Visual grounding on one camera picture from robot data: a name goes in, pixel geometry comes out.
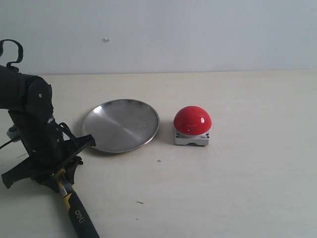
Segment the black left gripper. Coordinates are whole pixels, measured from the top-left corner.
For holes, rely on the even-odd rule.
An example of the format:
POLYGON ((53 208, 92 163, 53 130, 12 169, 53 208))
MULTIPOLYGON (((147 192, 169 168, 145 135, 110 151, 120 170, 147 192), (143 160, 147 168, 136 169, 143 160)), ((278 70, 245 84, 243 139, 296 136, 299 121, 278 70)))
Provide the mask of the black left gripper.
POLYGON ((64 141, 64 128, 55 122, 53 110, 8 111, 20 132, 29 157, 1 175, 6 188, 23 179, 52 183, 53 176, 81 151, 95 147, 91 134, 64 141))

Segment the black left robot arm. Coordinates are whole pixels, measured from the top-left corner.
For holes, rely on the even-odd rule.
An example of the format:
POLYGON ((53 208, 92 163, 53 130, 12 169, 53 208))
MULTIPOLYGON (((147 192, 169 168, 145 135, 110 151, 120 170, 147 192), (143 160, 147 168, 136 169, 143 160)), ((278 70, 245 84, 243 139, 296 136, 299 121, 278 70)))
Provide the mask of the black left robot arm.
POLYGON ((2 174, 7 188, 22 179, 32 179, 58 192, 54 176, 65 171, 74 183, 78 154, 95 146, 92 135, 76 137, 67 124, 53 117, 52 87, 39 76, 18 72, 14 67, 0 68, 0 107, 6 109, 13 122, 7 134, 20 140, 29 157, 2 174))

